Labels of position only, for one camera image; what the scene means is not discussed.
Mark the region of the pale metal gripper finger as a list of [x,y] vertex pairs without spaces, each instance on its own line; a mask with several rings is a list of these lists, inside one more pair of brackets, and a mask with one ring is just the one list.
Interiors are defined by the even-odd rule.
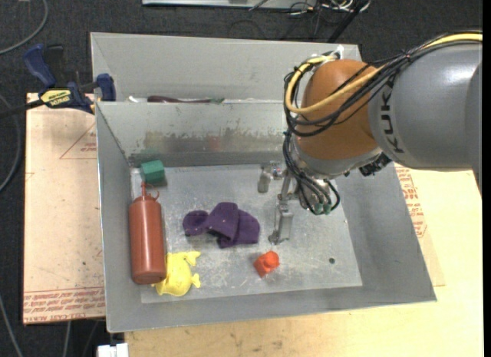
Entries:
[[279,162],[270,162],[261,166],[261,173],[257,183],[257,191],[259,193],[268,193],[270,183],[273,180],[281,180],[283,178],[282,165]]
[[271,244],[280,244],[290,240],[294,213],[287,200],[278,200],[275,207],[275,225],[269,236]]

